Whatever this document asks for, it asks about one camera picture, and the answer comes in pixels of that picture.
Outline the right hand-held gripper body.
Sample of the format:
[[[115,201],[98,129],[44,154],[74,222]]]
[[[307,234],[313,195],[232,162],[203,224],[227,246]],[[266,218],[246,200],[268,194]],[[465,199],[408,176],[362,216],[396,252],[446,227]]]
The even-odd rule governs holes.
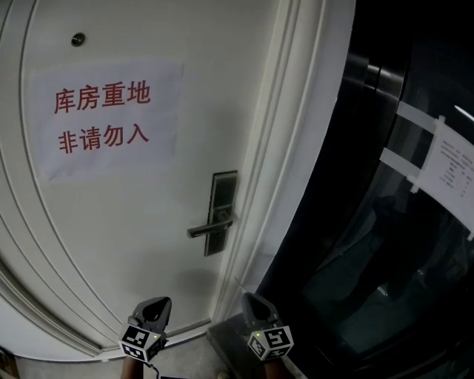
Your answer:
[[[247,346],[260,361],[273,360],[288,354],[293,347],[293,336],[289,326],[254,331]]]

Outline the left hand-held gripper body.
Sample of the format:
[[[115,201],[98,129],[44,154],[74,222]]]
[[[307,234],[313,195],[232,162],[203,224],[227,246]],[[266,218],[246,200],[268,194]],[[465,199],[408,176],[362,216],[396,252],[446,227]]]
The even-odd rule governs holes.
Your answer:
[[[131,323],[129,316],[118,341],[126,356],[150,363],[167,344],[167,334],[164,329],[154,329],[148,322]]]

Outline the white door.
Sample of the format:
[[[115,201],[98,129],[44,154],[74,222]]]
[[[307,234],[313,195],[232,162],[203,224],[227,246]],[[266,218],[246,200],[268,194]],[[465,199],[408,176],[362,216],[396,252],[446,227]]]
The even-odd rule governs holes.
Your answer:
[[[238,172],[241,217],[276,106],[296,0],[0,1],[0,274],[28,318],[64,344],[50,360],[117,347],[137,303],[173,301],[169,330],[208,323],[225,248],[204,255],[213,175]],[[71,38],[85,34],[73,47]],[[36,172],[25,86],[56,67],[157,59],[184,65],[175,152],[156,163],[47,181]]]

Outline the dark metal door lock plate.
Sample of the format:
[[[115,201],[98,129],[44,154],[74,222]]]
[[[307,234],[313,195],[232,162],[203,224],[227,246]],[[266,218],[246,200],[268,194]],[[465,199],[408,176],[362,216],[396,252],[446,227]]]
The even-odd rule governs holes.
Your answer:
[[[213,175],[207,219],[210,233],[205,240],[205,256],[217,254],[225,248],[227,233],[233,225],[237,178],[236,170]]]

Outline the person's left forearm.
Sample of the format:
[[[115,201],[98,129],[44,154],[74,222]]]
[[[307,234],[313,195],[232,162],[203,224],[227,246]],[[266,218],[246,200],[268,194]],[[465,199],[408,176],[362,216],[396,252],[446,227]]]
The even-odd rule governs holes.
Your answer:
[[[144,379],[144,363],[126,357],[123,362],[120,379]]]

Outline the person's right forearm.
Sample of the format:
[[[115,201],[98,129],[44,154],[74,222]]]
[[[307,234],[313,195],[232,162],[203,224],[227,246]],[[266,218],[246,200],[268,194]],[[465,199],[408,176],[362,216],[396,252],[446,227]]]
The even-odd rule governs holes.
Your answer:
[[[258,363],[252,379],[291,379],[291,374],[282,359],[274,359]]]

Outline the black framed glass door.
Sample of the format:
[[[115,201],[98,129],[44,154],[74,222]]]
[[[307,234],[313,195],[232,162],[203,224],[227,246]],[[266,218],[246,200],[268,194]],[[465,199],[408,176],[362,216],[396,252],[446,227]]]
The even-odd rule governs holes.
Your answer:
[[[433,139],[401,101],[474,144],[474,0],[356,0],[329,127],[258,289],[308,379],[474,379],[474,240],[380,161],[422,168]]]

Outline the paper sign with red lettering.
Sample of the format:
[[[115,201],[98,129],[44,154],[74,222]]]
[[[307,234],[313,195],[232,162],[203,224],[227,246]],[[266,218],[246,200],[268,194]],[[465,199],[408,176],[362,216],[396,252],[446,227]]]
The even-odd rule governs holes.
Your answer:
[[[174,155],[184,65],[157,59],[37,72],[25,114],[38,176],[60,181]]]

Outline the taped white paper notice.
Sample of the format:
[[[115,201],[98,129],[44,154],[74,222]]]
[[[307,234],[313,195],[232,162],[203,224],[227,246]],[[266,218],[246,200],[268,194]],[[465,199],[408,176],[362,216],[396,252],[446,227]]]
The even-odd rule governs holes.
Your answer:
[[[387,148],[380,161],[402,174],[412,184],[411,192],[422,190],[440,203],[469,230],[468,240],[474,240],[474,144],[449,127],[442,115],[433,118],[402,101],[396,114],[433,139],[422,168]]]

